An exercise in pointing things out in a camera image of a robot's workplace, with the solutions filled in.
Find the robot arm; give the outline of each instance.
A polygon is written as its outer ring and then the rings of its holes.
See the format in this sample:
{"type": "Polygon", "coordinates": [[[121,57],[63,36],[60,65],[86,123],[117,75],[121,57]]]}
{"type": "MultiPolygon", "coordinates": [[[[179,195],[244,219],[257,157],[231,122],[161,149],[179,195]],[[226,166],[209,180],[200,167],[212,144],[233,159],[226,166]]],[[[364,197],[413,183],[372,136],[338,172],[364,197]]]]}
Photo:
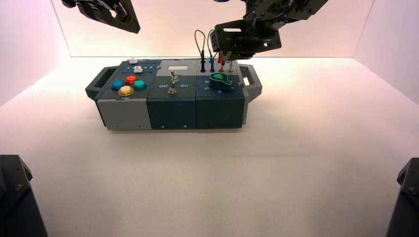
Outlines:
{"type": "Polygon", "coordinates": [[[213,51],[222,51],[223,60],[249,59],[255,53],[281,48],[278,29],[307,20],[328,0],[241,1],[246,3],[243,20],[216,25],[210,36],[213,51]]]}
{"type": "Polygon", "coordinates": [[[140,25],[130,0],[61,1],[68,8],[77,6],[84,16],[92,20],[136,34],[140,31],[140,25]]]}
{"type": "MultiPolygon", "coordinates": [[[[252,58],[255,53],[280,48],[278,29],[287,23],[307,20],[328,0],[241,0],[246,3],[242,20],[215,26],[210,39],[214,52],[223,60],[252,58]]],[[[138,33],[140,25],[130,0],[62,0],[66,7],[77,6],[86,17],[138,33]]]]}

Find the white button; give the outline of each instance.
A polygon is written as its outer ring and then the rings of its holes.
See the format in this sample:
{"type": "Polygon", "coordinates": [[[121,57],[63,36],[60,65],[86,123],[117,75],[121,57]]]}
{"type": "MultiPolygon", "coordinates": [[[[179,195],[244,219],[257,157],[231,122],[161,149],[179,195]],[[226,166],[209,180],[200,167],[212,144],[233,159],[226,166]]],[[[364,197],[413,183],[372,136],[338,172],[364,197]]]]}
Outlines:
{"type": "Polygon", "coordinates": [[[131,58],[128,61],[129,61],[129,64],[137,64],[138,63],[138,59],[135,59],[135,58],[131,58]]]}
{"type": "Polygon", "coordinates": [[[143,72],[143,68],[141,66],[134,67],[134,73],[142,73],[142,72],[143,72]]]}

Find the black probe plug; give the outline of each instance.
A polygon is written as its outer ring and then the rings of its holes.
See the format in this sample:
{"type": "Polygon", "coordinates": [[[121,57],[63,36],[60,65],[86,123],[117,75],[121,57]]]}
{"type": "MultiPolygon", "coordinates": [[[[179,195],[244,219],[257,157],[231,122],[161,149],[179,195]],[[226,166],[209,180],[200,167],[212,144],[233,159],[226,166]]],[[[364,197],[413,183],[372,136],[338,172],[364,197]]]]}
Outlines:
{"type": "Polygon", "coordinates": [[[201,51],[201,73],[205,72],[205,52],[201,51]]]}

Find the white wall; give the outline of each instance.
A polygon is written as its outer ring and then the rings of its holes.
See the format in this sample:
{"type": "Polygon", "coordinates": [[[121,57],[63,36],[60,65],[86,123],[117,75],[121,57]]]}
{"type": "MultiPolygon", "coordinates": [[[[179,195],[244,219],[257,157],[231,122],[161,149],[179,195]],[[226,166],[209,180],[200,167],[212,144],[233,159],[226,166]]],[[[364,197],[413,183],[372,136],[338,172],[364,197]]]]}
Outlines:
{"type": "MultiPolygon", "coordinates": [[[[72,56],[196,56],[193,32],[241,19],[239,0],[131,0],[138,35],[88,20],[52,0],[72,56]]],[[[283,48],[258,54],[281,57],[352,57],[373,0],[329,0],[308,21],[281,29],[283,48]]]]}
{"type": "Polygon", "coordinates": [[[69,52],[48,0],[4,0],[0,14],[0,106],[54,69],[69,52]]]}
{"type": "Polygon", "coordinates": [[[355,58],[419,103],[419,1],[376,0],[355,58]]]}

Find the yellow button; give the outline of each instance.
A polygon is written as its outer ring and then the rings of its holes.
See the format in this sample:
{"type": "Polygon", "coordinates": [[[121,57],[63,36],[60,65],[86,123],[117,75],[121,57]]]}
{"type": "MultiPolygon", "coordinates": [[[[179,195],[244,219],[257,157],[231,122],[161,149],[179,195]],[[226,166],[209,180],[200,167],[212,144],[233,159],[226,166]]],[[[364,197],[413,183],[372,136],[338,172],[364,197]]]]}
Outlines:
{"type": "Polygon", "coordinates": [[[130,96],[134,93],[134,88],[129,85],[123,86],[119,89],[118,94],[120,96],[130,96]]]}

